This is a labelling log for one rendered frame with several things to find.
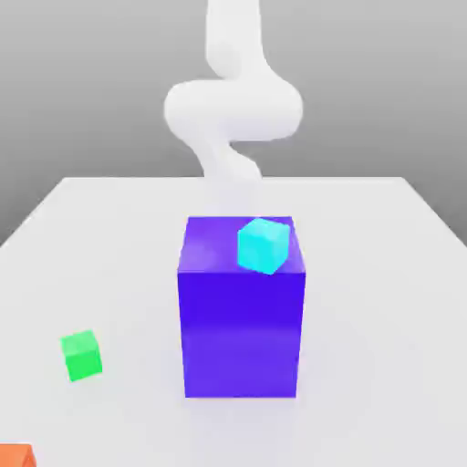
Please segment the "small cyan cube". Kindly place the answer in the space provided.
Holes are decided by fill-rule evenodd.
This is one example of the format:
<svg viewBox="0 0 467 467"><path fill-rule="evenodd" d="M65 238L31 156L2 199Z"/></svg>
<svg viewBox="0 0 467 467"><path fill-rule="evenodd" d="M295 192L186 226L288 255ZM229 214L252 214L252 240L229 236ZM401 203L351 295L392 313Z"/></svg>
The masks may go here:
<svg viewBox="0 0 467 467"><path fill-rule="evenodd" d="M254 218L237 233L237 264L272 275L286 261L291 228L288 224Z"/></svg>

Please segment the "large purple box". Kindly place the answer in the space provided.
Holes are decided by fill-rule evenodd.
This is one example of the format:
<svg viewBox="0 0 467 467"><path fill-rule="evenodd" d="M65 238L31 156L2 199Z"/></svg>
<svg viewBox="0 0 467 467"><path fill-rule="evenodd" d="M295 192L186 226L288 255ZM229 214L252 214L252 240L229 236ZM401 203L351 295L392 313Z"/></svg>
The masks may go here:
<svg viewBox="0 0 467 467"><path fill-rule="evenodd" d="M177 270L188 398L296 396L306 267L295 231L273 274L237 263L247 217L189 217Z"/></svg>

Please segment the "small green cube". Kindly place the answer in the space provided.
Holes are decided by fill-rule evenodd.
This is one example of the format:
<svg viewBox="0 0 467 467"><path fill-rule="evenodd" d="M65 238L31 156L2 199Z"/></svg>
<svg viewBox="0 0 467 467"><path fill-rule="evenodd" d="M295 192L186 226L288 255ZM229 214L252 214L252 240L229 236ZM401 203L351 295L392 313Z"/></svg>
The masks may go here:
<svg viewBox="0 0 467 467"><path fill-rule="evenodd" d="M92 330L60 339L69 380L74 382L102 372L99 343Z"/></svg>

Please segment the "small orange cube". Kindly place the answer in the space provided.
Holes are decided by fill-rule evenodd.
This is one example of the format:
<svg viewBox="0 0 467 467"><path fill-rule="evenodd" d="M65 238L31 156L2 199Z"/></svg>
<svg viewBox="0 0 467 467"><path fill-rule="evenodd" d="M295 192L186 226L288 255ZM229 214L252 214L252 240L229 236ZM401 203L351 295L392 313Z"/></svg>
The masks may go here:
<svg viewBox="0 0 467 467"><path fill-rule="evenodd" d="M0 443L0 467L36 467L32 446L25 443Z"/></svg>

